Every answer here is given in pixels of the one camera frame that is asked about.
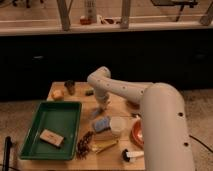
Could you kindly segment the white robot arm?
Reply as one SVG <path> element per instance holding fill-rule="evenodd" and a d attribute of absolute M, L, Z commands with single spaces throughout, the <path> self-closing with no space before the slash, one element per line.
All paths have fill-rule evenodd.
<path fill-rule="evenodd" d="M 167 83 L 127 82 L 111 78 L 102 66 L 87 77 L 98 104 L 105 108 L 113 93 L 138 104 L 142 115 L 146 171 L 195 171 L 185 101 Z"/>

